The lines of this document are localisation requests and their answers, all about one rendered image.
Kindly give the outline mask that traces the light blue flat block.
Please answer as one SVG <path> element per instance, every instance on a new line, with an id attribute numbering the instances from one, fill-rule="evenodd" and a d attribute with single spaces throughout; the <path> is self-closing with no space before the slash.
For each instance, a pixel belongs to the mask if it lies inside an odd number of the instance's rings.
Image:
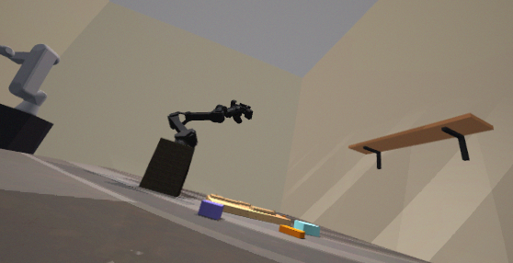
<path id="1" fill-rule="evenodd" d="M 301 222 L 301 221 L 294 221 L 294 227 L 297 230 L 305 232 L 305 234 L 318 236 L 320 237 L 320 226 L 315 226 L 310 223 Z"/>

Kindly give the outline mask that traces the purple block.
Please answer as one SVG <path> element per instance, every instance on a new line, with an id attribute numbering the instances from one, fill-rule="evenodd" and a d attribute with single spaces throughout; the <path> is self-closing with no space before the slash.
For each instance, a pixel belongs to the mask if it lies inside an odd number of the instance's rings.
<path id="1" fill-rule="evenodd" d="M 202 200 L 199 206 L 198 214 L 214 220 L 219 220 L 222 217 L 224 205 L 213 202 L 210 200 Z"/>

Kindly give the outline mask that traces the orange flat block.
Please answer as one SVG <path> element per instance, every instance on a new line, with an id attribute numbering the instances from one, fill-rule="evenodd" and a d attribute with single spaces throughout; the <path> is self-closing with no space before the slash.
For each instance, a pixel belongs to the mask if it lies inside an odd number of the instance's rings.
<path id="1" fill-rule="evenodd" d="M 284 234 L 290 234 L 290 235 L 296 236 L 298 238 L 304 238 L 304 233 L 305 233 L 303 231 L 297 230 L 297 229 L 289 227 L 287 225 L 280 225 L 279 232 L 282 232 Z"/>

